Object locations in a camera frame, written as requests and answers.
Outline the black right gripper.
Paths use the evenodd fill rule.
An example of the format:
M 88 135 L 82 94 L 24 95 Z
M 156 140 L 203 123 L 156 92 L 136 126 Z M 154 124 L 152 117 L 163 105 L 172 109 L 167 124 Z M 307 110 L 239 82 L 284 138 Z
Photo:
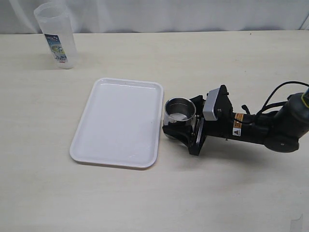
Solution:
M 225 85 L 220 87 L 219 98 L 216 108 L 220 113 L 217 121 L 206 121 L 203 116 L 203 107 L 205 100 L 202 95 L 190 99 L 196 107 L 195 119 L 193 124 L 186 123 L 168 123 L 162 127 L 165 135 L 172 137 L 188 147 L 189 154 L 198 156 L 203 144 L 208 136 L 228 138 L 229 129 L 231 129 L 234 112 L 232 103 L 228 97 L 229 93 Z

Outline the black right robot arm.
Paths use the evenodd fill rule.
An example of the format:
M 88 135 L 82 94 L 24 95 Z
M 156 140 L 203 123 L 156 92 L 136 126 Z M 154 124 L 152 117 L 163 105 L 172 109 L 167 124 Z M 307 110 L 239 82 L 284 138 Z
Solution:
M 251 114 L 235 113 L 225 85 L 187 99 L 175 97 L 165 104 L 163 132 L 198 156 L 208 136 L 264 145 L 290 153 L 299 149 L 299 139 L 309 131 L 309 93 L 290 95 L 286 101 L 269 103 Z

